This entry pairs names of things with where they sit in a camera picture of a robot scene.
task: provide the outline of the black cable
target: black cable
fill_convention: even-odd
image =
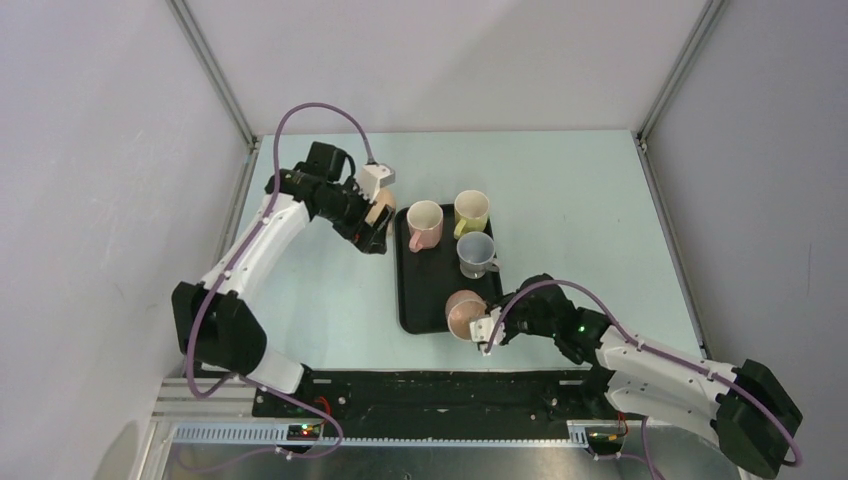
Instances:
[[[356,175],[356,165],[353,163],[353,157],[347,156],[347,163],[350,165],[350,176]]]

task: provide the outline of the mug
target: mug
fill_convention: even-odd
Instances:
[[[495,258],[495,241],[483,232],[469,232],[456,242],[459,270],[468,278],[477,279],[486,272],[499,272],[501,264]]]
[[[433,248],[442,239],[444,213],[438,203],[430,200],[415,202],[406,212],[409,225],[409,251],[416,253]]]
[[[489,221],[489,197],[477,190],[466,190],[453,201],[456,227],[453,238],[459,239],[468,232],[482,232]]]
[[[471,341],[471,322],[486,314],[486,302],[471,290],[459,290],[445,304],[448,330],[454,337]]]

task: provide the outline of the white wall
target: white wall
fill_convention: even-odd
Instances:
[[[769,365],[844,478],[848,3],[732,2],[648,139],[715,355]]]
[[[639,128],[705,0],[190,2],[251,126]],[[291,132],[350,131],[308,112]]]
[[[244,151],[162,0],[3,2],[0,52],[0,478],[122,478]]]

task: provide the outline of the white mug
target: white mug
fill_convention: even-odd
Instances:
[[[483,232],[468,232],[456,242],[459,270],[468,278],[477,279],[486,272],[499,272],[501,264],[495,258],[495,241]]]

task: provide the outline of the mug handle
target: mug handle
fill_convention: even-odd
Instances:
[[[460,218],[459,223],[456,224],[456,228],[453,229],[453,238],[459,238],[462,236],[462,229],[465,228],[465,219]]]
[[[486,270],[490,272],[500,272],[501,271],[501,262],[497,258],[492,259],[492,263],[486,267]]]
[[[419,242],[419,240],[421,240],[421,232],[416,230],[415,233],[412,234],[412,238],[409,239],[409,251],[410,252],[418,253],[419,251],[421,251],[422,245],[421,245],[421,242]]]

